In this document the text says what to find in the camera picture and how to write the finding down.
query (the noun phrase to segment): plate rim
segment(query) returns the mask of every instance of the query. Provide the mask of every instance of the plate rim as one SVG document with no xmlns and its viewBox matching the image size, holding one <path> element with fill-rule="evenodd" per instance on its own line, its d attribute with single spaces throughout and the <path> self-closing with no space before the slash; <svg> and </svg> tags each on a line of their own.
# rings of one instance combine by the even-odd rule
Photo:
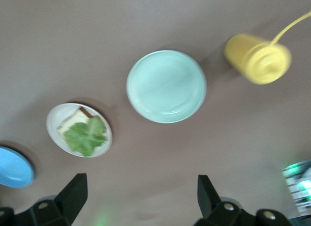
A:
<svg viewBox="0 0 311 226">
<path fill-rule="evenodd" d="M 66 106 L 66 105 L 76 105 L 76 106 L 80 106 L 80 107 L 84 107 L 86 109 L 90 109 L 91 111 L 95 112 L 97 114 L 97 116 L 99 116 L 101 118 L 101 120 L 104 122 L 105 126 L 106 126 L 106 129 L 107 129 L 107 133 L 109 134 L 109 138 L 107 140 L 107 144 L 106 144 L 106 147 L 105 149 L 103 149 L 100 153 L 98 153 L 97 155 L 93 155 L 93 156 L 83 156 L 83 155 L 79 155 L 79 154 L 75 154 L 74 152 L 70 152 L 70 151 L 67 151 L 66 149 L 64 149 L 59 143 L 58 141 L 54 138 L 53 135 L 51 135 L 51 132 L 50 132 L 50 129 L 49 129 L 49 123 L 50 123 L 50 120 L 51 120 L 51 117 L 52 117 L 52 113 L 55 112 L 57 110 L 57 108 L 59 107 L 62 107 L 62 106 Z M 82 157 L 82 158 L 95 158 L 95 157 L 99 157 L 101 155 L 103 155 L 104 153 L 106 153 L 110 147 L 111 147 L 111 144 L 112 144 L 112 130 L 111 130 L 111 127 L 108 123 L 108 121 L 106 120 L 106 118 L 99 112 L 97 111 L 96 109 L 94 109 L 93 107 L 91 106 L 88 106 L 86 104 L 81 104 L 81 103 L 75 103 L 75 102 L 67 102 L 67 103 L 63 103 L 63 104 L 58 104 L 57 106 L 55 106 L 54 108 L 52 108 L 48 115 L 47 115 L 47 119 L 46 119 L 46 127 L 47 127 L 47 131 L 48 131 L 48 134 L 50 136 L 50 138 L 53 140 L 53 142 L 59 147 L 61 148 L 63 151 L 71 154 L 71 155 L 74 155 L 74 156 L 78 156 L 78 157 Z"/>
<path fill-rule="evenodd" d="M 134 102 L 134 100 L 132 99 L 133 97 L 131 96 L 131 90 L 130 90 L 130 81 L 133 75 L 133 72 L 135 70 L 135 68 L 137 68 L 137 66 L 139 66 L 139 64 L 145 60 L 146 58 L 148 58 L 149 56 L 153 55 L 153 54 L 157 54 L 157 53 L 162 53 L 162 52 L 168 52 L 168 53 L 173 53 L 173 54 L 178 54 L 180 56 L 186 57 L 189 61 L 191 61 L 196 67 L 197 70 L 199 70 L 199 75 L 201 75 L 202 77 L 202 96 L 199 98 L 198 103 L 195 105 L 195 107 L 193 108 L 193 110 L 191 111 L 191 113 L 189 113 L 186 117 L 182 117 L 178 120 L 171 120 L 171 121 L 163 121 L 163 120 L 157 120 L 157 119 L 152 119 L 147 117 L 146 115 L 144 115 L 138 107 L 137 104 Z M 198 62 L 193 59 L 191 56 L 189 56 L 188 54 L 181 52 L 181 51 L 176 51 L 176 50 L 158 50 L 155 52 L 151 52 L 145 56 L 143 56 L 142 58 L 140 58 L 131 68 L 128 77 L 127 77 L 127 81 L 126 81 L 126 93 L 128 96 L 128 99 L 132 105 L 132 107 L 135 109 L 135 111 L 137 111 L 142 117 L 152 121 L 152 122 L 157 122 L 157 123 L 164 123 L 164 124 L 170 124 L 170 123 L 176 123 L 176 122 L 180 122 L 183 121 L 189 117 L 191 117 L 194 113 L 196 113 L 198 111 L 198 109 L 202 106 L 205 98 L 206 98 L 206 94 L 207 94 L 207 81 L 206 81 L 206 76 L 204 75 L 204 72 L 201 68 L 201 66 L 198 64 Z"/>
<path fill-rule="evenodd" d="M 11 187 L 11 188 L 24 188 L 24 187 L 30 186 L 33 183 L 34 178 L 35 178 L 34 167 L 32 166 L 31 162 L 24 155 L 22 155 L 21 153 L 19 153 L 18 151 L 14 150 L 12 148 L 0 145 L 0 149 L 6 150 L 6 151 L 14 154 L 16 157 L 20 158 L 30 173 L 30 178 L 23 179 L 23 183 L 26 182 L 26 184 L 23 184 L 23 185 L 8 185 L 8 184 L 3 184 L 3 183 L 0 183 L 0 184 L 4 185 L 4 186 Z"/>
</svg>

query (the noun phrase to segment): bread slice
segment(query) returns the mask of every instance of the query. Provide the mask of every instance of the bread slice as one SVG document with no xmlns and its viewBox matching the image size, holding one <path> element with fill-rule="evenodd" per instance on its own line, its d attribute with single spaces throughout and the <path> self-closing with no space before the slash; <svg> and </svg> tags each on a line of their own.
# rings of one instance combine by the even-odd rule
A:
<svg viewBox="0 0 311 226">
<path fill-rule="evenodd" d="M 89 118 L 93 117 L 89 112 L 86 111 L 83 107 L 78 108 L 70 117 L 64 120 L 61 125 L 57 128 L 57 132 L 62 137 L 64 137 L 64 133 L 69 130 L 71 126 L 78 122 L 86 123 Z"/>
</svg>

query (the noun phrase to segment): green leaf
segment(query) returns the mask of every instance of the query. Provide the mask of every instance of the green leaf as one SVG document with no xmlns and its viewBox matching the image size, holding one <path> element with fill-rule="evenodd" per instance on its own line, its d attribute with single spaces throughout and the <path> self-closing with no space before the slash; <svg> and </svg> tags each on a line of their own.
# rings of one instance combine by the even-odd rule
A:
<svg viewBox="0 0 311 226">
<path fill-rule="evenodd" d="M 86 123 L 78 122 L 64 132 L 65 141 L 71 150 L 80 152 L 84 156 L 90 156 L 96 147 L 101 146 L 106 138 L 105 124 L 100 117 L 95 116 Z"/>
</svg>

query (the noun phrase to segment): light green plate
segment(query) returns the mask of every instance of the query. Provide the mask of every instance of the light green plate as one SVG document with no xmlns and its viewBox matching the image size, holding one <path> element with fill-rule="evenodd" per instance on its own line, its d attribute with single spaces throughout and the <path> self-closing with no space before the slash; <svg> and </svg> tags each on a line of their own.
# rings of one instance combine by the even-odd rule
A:
<svg viewBox="0 0 311 226">
<path fill-rule="evenodd" d="M 200 108 L 207 85 L 195 60 L 182 52 L 162 50 L 144 56 L 133 66 L 126 88 L 140 115 L 154 122 L 173 123 Z"/>
</svg>

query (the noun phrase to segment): screw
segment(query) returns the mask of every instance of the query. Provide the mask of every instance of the screw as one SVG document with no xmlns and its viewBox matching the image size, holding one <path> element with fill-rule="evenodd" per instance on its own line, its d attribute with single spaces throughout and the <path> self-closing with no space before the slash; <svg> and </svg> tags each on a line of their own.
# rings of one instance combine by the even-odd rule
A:
<svg viewBox="0 0 311 226">
<path fill-rule="evenodd" d="M 39 209 L 43 209 L 43 208 L 46 208 L 48 205 L 49 205 L 49 204 L 47 204 L 47 203 L 41 203 L 41 204 L 38 206 L 38 208 L 39 208 Z"/>
<path fill-rule="evenodd" d="M 264 215 L 265 217 L 267 217 L 268 219 L 270 219 L 270 220 L 275 220 L 275 219 L 276 219 L 276 216 L 275 216 L 272 212 L 270 212 L 270 211 L 268 211 L 268 210 L 266 210 L 266 211 L 263 213 L 263 215 Z"/>
<path fill-rule="evenodd" d="M 232 206 L 231 203 L 225 203 L 224 207 L 226 210 L 234 210 L 234 207 Z"/>
</svg>

